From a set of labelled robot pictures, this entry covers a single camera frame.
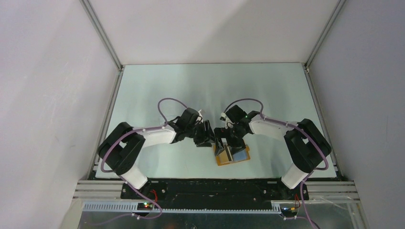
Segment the orange card holder wallet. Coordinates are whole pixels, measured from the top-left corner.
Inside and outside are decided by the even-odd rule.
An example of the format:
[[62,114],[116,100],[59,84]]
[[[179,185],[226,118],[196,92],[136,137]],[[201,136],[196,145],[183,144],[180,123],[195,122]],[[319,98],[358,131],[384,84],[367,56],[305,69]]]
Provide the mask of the orange card holder wallet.
[[218,166],[225,166],[250,160],[249,146],[246,146],[244,150],[237,153],[231,153],[231,148],[228,144],[224,144],[224,149],[218,154],[215,153],[216,149],[219,149],[219,147],[213,145],[214,156]]

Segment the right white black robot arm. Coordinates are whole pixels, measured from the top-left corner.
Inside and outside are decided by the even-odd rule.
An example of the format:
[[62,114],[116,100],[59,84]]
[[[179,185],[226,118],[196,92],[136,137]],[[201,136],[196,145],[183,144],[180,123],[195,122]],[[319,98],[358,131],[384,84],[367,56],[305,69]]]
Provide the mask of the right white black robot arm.
[[326,157],[331,153],[331,146],[309,119],[300,122],[281,121],[269,118],[260,111],[246,113],[234,105],[222,113],[221,120],[225,126],[213,130],[216,155],[225,150],[231,154],[244,151],[244,137],[247,134],[265,135],[286,143],[292,164],[277,187],[283,199],[295,196],[297,186],[317,170],[321,162],[324,162],[325,170],[329,167]]

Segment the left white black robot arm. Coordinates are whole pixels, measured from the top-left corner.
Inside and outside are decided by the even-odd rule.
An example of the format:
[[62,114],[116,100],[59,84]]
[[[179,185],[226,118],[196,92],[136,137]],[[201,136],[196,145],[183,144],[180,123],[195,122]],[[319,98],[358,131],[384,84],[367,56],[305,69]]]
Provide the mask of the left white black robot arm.
[[214,131],[201,111],[186,108],[180,116],[165,121],[162,126],[134,128],[121,122],[97,148],[101,158],[100,170],[114,173],[133,187],[138,198],[147,198],[151,192],[148,177],[136,166],[142,149],[150,146],[175,144],[186,138],[197,147],[211,147],[215,143]]

